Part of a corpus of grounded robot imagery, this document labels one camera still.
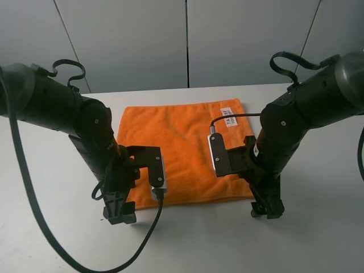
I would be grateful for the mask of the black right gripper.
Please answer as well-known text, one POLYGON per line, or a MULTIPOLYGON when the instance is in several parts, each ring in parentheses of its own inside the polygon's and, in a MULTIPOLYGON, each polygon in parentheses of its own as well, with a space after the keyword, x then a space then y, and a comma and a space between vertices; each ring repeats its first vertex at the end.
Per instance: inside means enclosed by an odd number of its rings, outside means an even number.
POLYGON ((263 166, 254 159, 242 159, 238 176, 244 179, 253 194, 251 216, 258 218, 267 215, 269 220, 278 219, 284 213, 281 200, 280 175, 282 166, 263 166))

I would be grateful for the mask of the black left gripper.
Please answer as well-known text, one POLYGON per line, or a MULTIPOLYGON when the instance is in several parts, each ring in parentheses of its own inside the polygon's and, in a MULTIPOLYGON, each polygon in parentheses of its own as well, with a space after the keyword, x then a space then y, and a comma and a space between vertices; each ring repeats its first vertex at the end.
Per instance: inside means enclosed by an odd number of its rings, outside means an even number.
POLYGON ((135 181, 140 178, 132 150, 132 147, 118 147, 107 155, 95 172, 98 180, 95 200, 104 200, 103 216, 111 225, 134 224, 137 221, 135 202, 126 202, 131 189, 135 187, 135 181))

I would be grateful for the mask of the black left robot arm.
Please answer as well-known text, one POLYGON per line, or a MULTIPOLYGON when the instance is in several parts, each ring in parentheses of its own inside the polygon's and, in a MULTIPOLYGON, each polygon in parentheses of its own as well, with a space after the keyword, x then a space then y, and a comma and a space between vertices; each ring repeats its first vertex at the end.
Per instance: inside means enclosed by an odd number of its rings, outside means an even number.
POLYGON ((68 134, 69 139, 96 177, 92 199, 104 201, 104 217, 112 224, 136 222, 135 204, 128 202, 130 189, 139 178, 126 147, 117 144, 111 128, 111 110, 101 101, 84 97, 71 84, 54 80, 57 66, 72 60, 54 62, 52 71, 33 64, 1 67, 1 116, 11 107, 15 118, 46 129, 68 134))

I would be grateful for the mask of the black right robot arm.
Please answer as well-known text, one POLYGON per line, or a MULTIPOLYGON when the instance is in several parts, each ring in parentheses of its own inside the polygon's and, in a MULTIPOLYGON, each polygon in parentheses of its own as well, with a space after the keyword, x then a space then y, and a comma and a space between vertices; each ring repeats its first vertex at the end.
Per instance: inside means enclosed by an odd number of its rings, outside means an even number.
POLYGON ((245 179, 254 196, 251 216, 282 216, 280 174, 309 130, 363 114, 363 52, 334 55, 318 64, 278 52, 270 67, 292 85, 260 113, 257 138, 244 140, 245 179))

